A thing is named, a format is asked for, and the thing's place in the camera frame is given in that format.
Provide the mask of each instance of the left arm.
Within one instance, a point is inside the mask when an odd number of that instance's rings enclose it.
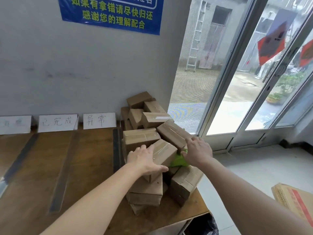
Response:
[[[106,181],[90,191],[41,235],[103,235],[119,203],[134,182],[144,174],[165,172],[165,166],[153,163],[153,145],[131,151],[127,164]]]

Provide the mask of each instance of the green object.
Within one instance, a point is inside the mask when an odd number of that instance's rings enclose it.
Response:
[[[176,166],[189,166],[189,164],[185,161],[185,158],[182,155],[176,154],[176,157],[171,162],[170,167],[176,167]]]

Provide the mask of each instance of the wooden table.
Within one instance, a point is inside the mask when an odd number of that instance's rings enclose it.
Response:
[[[11,173],[0,198],[1,234],[39,234],[109,178],[113,174],[112,134],[113,128],[0,136],[0,176]],[[34,143],[25,153],[30,139]],[[138,217],[123,199],[105,234],[148,233],[206,213],[209,210],[198,190],[182,208],[165,194],[160,207],[147,208]]]

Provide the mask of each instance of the forearm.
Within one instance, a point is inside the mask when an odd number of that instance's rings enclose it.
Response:
[[[242,235],[312,234],[305,221],[211,158],[201,170]]]
[[[103,235],[119,203],[140,176],[139,168],[126,164],[77,201],[42,235]]]

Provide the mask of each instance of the white ladder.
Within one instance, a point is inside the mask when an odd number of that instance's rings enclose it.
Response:
[[[197,20],[196,28],[194,31],[194,37],[190,46],[189,56],[187,59],[186,70],[193,68],[194,72],[196,71],[199,43],[200,43],[201,32],[202,32],[203,21],[204,21],[204,14],[205,14],[206,8],[207,8],[207,2],[204,0],[201,0],[199,12],[198,12],[198,20]]]

